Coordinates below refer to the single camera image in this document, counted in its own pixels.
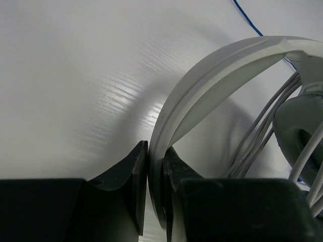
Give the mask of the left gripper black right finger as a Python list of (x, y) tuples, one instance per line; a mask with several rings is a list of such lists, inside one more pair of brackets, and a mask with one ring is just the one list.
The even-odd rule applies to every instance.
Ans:
[(163, 158), (163, 193), (166, 217), (167, 241), (186, 241), (185, 209), (183, 208), (181, 184), (187, 179), (202, 178), (185, 163), (173, 147)]

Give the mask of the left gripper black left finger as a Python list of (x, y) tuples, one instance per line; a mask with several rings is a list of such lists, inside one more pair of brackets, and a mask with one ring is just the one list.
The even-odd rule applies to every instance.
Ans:
[(143, 235), (148, 142), (140, 141), (117, 164), (88, 181), (101, 192), (94, 207), (98, 209), (98, 228), (108, 237)]

